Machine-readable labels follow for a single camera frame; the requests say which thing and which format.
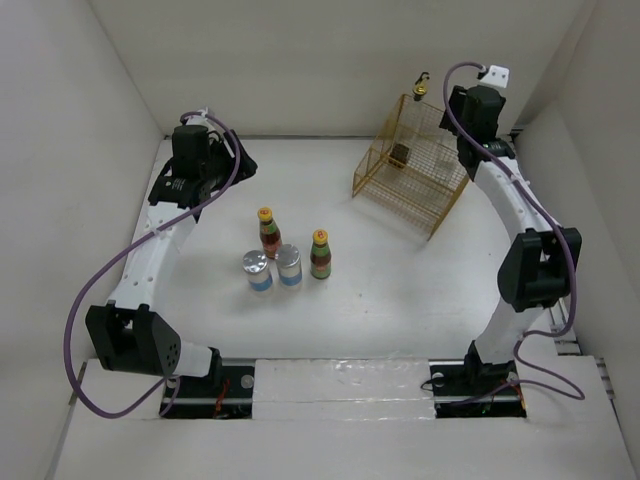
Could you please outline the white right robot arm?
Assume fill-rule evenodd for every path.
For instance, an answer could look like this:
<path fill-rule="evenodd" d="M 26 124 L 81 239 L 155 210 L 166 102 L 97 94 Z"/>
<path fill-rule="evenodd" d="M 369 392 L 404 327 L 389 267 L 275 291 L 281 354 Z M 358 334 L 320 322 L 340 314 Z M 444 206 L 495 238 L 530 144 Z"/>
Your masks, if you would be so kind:
<path fill-rule="evenodd" d="M 511 245 L 497 273 L 500 299 L 482 333 L 471 342 L 462 365 L 445 373 L 437 395 L 459 396 L 455 407 L 481 402 L 515 389 L 524 340 L 547 309 L 574 297 L 582 237 L 561 226 L 523 179 L 515 151 L 497 135 L 506 102 L 494 88 L 477 85 L 444 89 L 440 127 L 455 135 L 459 163 L 485 194 L 502 221 Z"/>

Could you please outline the brown sauce bottle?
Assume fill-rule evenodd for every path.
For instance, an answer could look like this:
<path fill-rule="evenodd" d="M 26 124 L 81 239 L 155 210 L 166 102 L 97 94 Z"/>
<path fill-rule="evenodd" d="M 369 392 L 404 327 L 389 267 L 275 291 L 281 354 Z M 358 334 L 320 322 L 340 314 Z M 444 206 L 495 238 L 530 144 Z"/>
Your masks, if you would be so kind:
<path fill-rule="evenodd" d="M 328 233 L 323 229 L 313 232 L 310 251 L 311 275 L 320 280 L 327 279 L 331 274 L 331 250 L 328 243 Z"/>
<path fill-rule="evenodd" d="M 261 207 L 257 212 L 257 216 L 259 219 L 259 237 L 263 251 L 269 259 L 274 259 L 277 250 L 282 245 L 280 229 L 269 207 Z"/>

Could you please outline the clear glass oil bottle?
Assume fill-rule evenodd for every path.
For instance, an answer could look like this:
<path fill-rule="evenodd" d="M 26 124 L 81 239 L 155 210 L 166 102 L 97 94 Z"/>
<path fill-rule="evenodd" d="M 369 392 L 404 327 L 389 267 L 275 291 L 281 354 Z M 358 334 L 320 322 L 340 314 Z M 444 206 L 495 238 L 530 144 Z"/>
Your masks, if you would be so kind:
<path fill-rule="evenodd" d="M 455 138 L 438 135 L 434 140 L 437 146 L 437 170 L 439 175 L 453 177 L 461 169 Z"/>

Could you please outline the glass oil bottle dark liquid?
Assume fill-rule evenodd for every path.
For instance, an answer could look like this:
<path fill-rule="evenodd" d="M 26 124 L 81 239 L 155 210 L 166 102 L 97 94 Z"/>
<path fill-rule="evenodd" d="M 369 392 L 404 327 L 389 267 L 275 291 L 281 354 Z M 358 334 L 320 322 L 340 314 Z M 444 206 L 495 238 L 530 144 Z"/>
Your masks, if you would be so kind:
<path fill-rule="evenodd" d="M 403 102 L 396 125 L 396 135 L 390 151 L 389 163 L 399 169 L 408 165 L 410 147 L 421 124 L 421 103 L 429 88 L 430 73 L 423 71 L 415 80 L 411 93 Z"/>

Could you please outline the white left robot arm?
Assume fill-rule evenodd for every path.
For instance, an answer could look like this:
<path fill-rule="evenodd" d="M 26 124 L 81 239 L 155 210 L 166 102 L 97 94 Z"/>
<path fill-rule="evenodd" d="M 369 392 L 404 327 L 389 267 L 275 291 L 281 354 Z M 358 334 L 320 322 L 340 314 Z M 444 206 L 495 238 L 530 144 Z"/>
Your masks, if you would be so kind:
<path fill-rule="evenodd" d="M 201 396 L 222 387 L 222 360 L 213 347 L 186 341 L 164 317 L 166 291 L 202 205 L 256 173 L 235 131 L 215 134 L 205 125 L 175 128 L 172 156 L 151 188 L 144 233 L 123 276 L 103 306 L 89 308 L 85 324 L 106 370 L 188 377 Z"/>

